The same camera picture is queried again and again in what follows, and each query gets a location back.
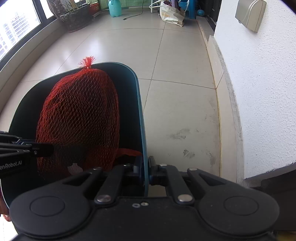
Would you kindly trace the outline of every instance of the watering can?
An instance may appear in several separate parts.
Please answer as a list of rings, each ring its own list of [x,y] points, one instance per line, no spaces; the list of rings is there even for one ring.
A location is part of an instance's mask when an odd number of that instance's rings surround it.
[[[121,4],[119,0],[110,0],[108,6],[111,17],[121,16]]]

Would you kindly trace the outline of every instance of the tiled floor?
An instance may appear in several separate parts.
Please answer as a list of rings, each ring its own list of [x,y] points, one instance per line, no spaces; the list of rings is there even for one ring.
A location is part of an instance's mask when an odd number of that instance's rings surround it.
[[[148,155],[181,171],[198,167],[219,175],[216,91],[197,22],[185,20],[184,27],[175,26],[147,9],[140,16],[122,20],[138,11],[125,10],[117,18],[101,14],[86,28],[56,41],[15,89],[0,115],[0,130],[9,129],[19,102],[35,84],[77,68],[82,58],[93,55],[96,63],[121,62],[136,72]],[[0,240],[13,237],[12,228],[0,219]]]

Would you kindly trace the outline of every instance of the metal screw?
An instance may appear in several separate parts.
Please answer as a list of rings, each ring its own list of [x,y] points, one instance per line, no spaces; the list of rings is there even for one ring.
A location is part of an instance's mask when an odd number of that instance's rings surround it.
[[[141,202],[141,205],[142,205],[142,206],[148,206],[149,203],[148,203],[148,202]]]
[[[139,207],[141,207],[141,205],[140,205],[139,203],[133,203],[133,204],[132,204],[132,207],[134,207],[134,208],[139,208]]]
[[[99,195],[97,196],[96,200],[98,202],[109,202],[111,201],[111,197],[109,195],[103,194],[103,195]]]
[[[182,194],[178,196],[178,200],[180,202],[190,202],[192,201],[193,197],[191,195],[188,194]]]

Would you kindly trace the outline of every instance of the white textured wall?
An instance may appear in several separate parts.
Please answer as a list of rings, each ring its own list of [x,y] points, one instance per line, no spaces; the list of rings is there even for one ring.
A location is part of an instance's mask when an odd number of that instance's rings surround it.
[[[254,33],[235,18],[238,0],[222,0],[214,35],[238,103],[244,178],[296,162],[296,15],[266,2]]]

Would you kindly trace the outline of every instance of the red mesh bag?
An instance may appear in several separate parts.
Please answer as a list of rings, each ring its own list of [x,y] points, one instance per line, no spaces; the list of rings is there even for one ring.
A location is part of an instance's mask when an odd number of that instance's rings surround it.
[[[107,73],[84,68],[63,77],[46,98],[36,141],[54,144],[54,154],[38,158],[38,172],[50,181],[93,167],[112,169],[119,143],[119,108]]]

